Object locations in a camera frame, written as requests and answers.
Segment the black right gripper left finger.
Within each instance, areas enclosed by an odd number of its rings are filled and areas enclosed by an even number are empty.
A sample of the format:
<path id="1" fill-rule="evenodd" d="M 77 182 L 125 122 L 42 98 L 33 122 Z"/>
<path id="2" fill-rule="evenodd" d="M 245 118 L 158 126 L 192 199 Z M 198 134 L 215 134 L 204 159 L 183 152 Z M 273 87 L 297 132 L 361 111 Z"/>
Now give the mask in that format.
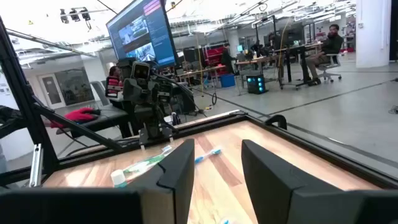
<path id="1" fill-rule="evenodd" d="M 195 143 L 187 139 L 120 188 L 24 188 L 1 194 L 1 224 L 186 223 Z"/>

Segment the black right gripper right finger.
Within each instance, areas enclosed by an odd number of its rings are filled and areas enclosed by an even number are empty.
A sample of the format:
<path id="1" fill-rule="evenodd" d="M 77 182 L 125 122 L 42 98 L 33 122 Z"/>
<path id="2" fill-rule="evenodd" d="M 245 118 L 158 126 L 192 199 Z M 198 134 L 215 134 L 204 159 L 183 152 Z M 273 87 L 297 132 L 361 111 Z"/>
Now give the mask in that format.
<path id="1" fill-rule="evenodd" d="M 248 139 L 241 160 L 258 223 L 397 223 L 396 190 L 341 190 Z"/>

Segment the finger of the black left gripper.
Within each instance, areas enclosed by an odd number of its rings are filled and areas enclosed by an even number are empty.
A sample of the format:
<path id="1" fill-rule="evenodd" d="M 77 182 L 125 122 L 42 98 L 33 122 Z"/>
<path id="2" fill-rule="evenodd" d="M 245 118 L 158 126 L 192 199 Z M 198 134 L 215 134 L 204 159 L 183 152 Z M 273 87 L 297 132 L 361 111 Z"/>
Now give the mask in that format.
<path id="1" fill-rule="evenodd" d="M 141 128 L 139 130 L 139 145 L 140 147 L 144 147 L 148 142 L 149 135 L 146 128 Z"/>
<path id="2" fill-rule="evenodd" d="M 169 123 L 160 123 L 160 132 L 163 134 L 164 138 L 167 138 L 169 141 L 173 141 L 173 126 Z"/>

